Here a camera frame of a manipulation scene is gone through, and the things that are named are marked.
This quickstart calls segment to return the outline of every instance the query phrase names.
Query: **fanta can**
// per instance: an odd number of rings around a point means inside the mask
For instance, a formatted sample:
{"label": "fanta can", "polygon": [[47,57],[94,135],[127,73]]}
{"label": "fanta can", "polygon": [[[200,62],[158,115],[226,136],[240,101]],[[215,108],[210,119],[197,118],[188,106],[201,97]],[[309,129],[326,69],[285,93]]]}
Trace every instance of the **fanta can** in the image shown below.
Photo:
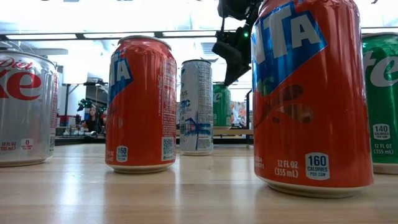
{"label": "fanta can", "polygon": [[341,198],[372,184],[358,8],[265,1],[252,32],[254,167],[272,189]]}
{"label": "fanta can", "polygon": [[106,164],[116,172],[165,170],[175,161],[177,64],[160,39],[119,40],[109,72]]}

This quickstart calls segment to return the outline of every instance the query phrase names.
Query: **diet coke logo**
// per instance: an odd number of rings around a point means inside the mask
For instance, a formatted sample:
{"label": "diet coke logo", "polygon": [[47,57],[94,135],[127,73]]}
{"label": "diet coke logo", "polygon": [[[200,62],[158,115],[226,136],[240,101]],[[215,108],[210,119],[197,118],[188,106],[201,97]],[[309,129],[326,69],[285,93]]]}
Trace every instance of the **diet coke logo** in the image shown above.
{"label": "diet coke logo", "polygon": [[31,69],[33,63],[23,62],[21,60],[15,61],[12,57],[0,58],[0,68],[11,67],[11,68],[21,68],[25,70]]}
{"label": "diet coke logo", "polygon": [[0,58],[0,99],[10,97],[18,100],[37,99],[40,94],[28,96],[22,92],[26,89],[39,88],[42,85],[40,77],[29,72],[32,67],[32,62],[15,61],[12,57]]}

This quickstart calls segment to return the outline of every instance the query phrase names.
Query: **qr code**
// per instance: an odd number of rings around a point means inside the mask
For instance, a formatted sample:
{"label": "qr code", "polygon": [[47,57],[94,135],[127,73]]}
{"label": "qr code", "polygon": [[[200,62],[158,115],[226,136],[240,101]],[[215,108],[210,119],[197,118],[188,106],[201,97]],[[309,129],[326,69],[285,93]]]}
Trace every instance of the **qr code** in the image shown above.
{"label": "qr code", "polygon": [[50,152],[54,151],[54,146],[55,146],[55,136],[50,136],[50,148],[49,148]]}
{"label": "qr code", "polygon": [[162,138],[162,161],[174,159],[174,137]]}

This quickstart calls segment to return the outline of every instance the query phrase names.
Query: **green soda can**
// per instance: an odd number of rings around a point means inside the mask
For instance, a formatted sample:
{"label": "green soda can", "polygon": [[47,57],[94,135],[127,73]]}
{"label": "green soda can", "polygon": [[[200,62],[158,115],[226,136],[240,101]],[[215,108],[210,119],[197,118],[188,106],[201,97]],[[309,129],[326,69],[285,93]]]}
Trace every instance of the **green soda can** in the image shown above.
{"label": "green soda can", "polygon": [[398,174],[398,34],[363,37],[373,170]]}
{"label": "green soda can", "polygon": [[224,83],[213,85],[213,124],[214,129],[229,129],[231,127],[231,92]]}

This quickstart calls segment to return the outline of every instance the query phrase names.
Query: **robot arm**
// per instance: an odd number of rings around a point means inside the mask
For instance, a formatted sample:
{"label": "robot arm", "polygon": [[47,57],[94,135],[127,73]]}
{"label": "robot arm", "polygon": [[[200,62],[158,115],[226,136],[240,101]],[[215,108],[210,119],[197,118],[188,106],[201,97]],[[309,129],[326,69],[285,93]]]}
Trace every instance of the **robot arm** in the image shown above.
{"label": "robot arm", "polygon": [[[221,30],[216,33],[217,42],[213,52],[224,58],[227,63],[224,84],[235,82],[251,68],[251,29],[258,18],[258,11],[262,0],[219,0],[218,15],[223,18]],[[243,27],[234,32],[224,31],[224,19],[232,17],[245,20]]]}

